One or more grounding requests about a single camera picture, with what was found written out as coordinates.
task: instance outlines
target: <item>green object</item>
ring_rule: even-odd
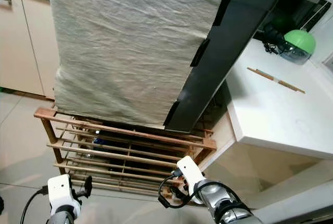
[[[292,30],[288,32],[285,34],[285,40],[309,54],[313,54],[316,47],[314,37],[303,30]]]

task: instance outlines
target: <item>kitchen cabinet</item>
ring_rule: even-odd
[[[58,45],[49,0],[22,0],[44,95],[54,97]]]
[[[22,0],[0,0],[0,86],[44,94]]]

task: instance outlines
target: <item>kitchen counter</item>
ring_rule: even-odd
[[[302,90],[293,91],[247,69],[259,69]],[[310,61],[293,64],[252,39],[226,81],[236,140],[319,158],[333,157],[333,100]]]

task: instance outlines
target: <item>tiled floor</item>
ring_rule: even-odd
[[[1,224],[19,223],[28,198],[59,172],[54,155],[46,147],[47,136],[35,110],[51,102],[0,92],[0,196],[5,210]],[[29,206],[25,222],[45,223],[49,217],[47,196],[38,195]],[[75,223],[214,223],[201,207],[164,209],[155,197],[93,189],[83,200]]]

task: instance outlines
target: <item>black panel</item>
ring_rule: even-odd
[[[220,26],[213,26],[210,42],[193,67],[178,97],[178,106],[165,126],[189,132],[224,81],[258,26],[277,0],[230,0]]]

